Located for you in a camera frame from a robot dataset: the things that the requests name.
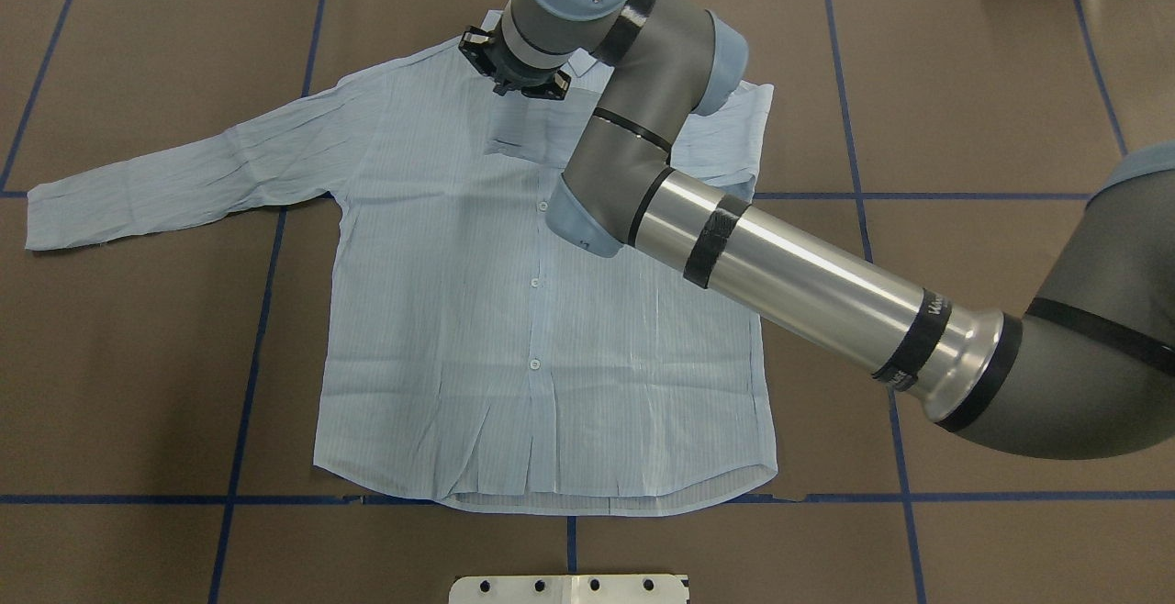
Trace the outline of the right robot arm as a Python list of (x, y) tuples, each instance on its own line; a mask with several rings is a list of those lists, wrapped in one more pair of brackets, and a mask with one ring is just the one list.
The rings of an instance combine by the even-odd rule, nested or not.
[(611, 63), (555, 182), (575, 253), (756, 308), (788, 437), (918, 469), (1171, 455), (1163, 0), (509, 0), (510, 63)]

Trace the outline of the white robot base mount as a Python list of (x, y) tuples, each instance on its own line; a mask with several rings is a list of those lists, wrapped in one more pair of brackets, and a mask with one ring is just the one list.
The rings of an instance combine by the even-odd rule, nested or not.
[(672, 573), (469, 576), (449, 603), (689, 603), (689, 577)]

